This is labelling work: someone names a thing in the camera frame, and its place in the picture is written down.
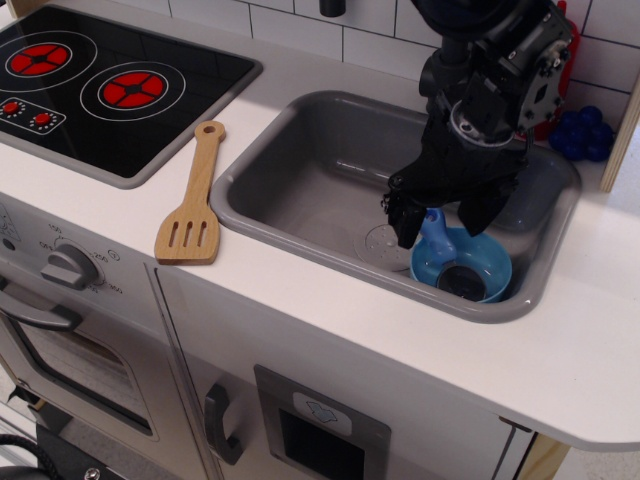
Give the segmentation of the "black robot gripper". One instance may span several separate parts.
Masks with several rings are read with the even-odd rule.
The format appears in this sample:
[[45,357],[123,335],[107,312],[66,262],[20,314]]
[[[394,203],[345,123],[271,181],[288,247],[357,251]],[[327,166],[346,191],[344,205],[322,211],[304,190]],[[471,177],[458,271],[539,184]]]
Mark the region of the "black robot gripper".
[[522,128],[526,80],[504,69],[426,69],[428,100],[418,157],[391,175],[383,207],[401,248],[411,249],[426,211],[450,203],[472,237],[500,214],[528,164],[510,143]]

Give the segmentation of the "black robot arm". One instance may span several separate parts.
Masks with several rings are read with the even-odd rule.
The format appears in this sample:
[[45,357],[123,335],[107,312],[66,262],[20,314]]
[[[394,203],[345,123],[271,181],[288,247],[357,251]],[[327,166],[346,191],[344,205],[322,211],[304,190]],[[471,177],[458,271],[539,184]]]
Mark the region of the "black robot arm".
[[398,244],[411,248],[430,208],[449,203],[482,233],[516,190],[535,127],[563,102],[559,84],[572,28],[551,1],[417,1],[441,47],[419,90],[427,122],[418,158],[394,173],[382,205]]

